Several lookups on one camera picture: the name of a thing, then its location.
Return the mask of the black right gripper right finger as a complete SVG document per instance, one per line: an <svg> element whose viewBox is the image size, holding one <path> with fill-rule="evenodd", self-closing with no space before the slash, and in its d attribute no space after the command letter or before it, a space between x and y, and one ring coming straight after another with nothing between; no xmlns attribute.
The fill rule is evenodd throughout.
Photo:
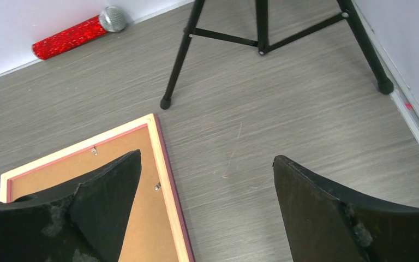
<svg viewBox="0 0 419 262"><path fill-rule="evenodd" d="M294 261L419 261L419 208L363 194L282 155L273 172Z"/></svg>

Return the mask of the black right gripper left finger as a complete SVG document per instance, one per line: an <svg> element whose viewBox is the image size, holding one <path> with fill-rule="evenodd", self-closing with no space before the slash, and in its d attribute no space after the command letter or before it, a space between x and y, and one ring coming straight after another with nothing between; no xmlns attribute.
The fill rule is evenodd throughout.
<svg viewBox="0 0 419 262"><path fill-rule="evenodd" d="M141 152L10 203L0 202L0 261L118 261Z"/></svg>

